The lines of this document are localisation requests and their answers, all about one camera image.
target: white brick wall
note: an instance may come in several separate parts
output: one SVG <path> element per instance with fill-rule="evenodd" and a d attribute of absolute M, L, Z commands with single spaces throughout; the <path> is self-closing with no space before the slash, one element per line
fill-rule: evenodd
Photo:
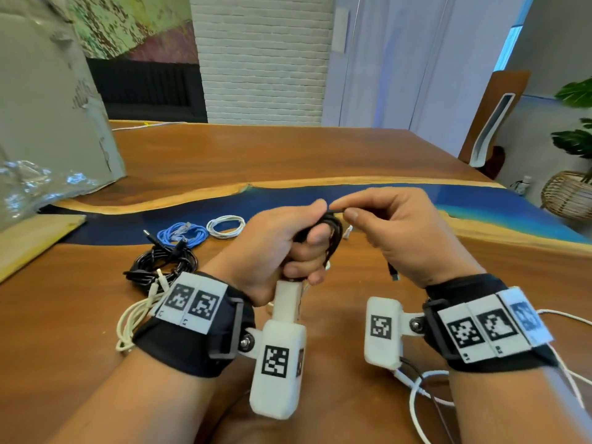
<path fill-rule="evenodd" d="M 190 0 L 208 121 L 319 125 L 335 0 Z"/>

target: woven plant pot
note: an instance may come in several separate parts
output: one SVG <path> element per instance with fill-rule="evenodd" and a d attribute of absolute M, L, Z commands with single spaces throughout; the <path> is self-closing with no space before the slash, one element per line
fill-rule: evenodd
<path fill-rule="evenodd" d="M 542 207 L 569 220 L 592 220 L 592 184 L 581 182 L 585 173 L 561 171 L 541 192 Z"/>

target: person's right arm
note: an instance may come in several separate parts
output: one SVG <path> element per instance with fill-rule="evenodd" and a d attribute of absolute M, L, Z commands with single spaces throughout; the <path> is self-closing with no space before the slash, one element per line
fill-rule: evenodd
<path fill-rule="evenodd" d="M 416 188 L 372 188 L 334 201 L 386 260 L 420 288 L 485 273 Z M 592 443 L 592 420 L 554 368 L 450 370 L 464 444 Z"/>

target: screw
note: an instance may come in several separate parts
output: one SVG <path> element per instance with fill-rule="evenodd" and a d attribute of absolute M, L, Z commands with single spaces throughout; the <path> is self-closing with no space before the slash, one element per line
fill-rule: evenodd
<path fill-rule="evenodd" d="M 415 333 L 423 332 L 423 318 L 413 318 L 409 321 L 409 328 Z"/>
<path fill-rule="evenodd" d="M 250 352 L 255 347 L 255 337 L 246 332 L 240 339 L 239 350 L 241 352 Z"/>

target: white bottle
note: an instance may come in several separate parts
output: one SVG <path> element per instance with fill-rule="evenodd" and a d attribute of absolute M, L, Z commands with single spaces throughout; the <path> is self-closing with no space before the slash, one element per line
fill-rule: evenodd
<path fill-rule="evenodd" d="M 532 178 L 530 176 L 524 176 L 522 180 L 515 182 L 514 184 L 514 192 L 520 196 L 524 196 L 526 191 L 530 187 L 530 181 Z"/>

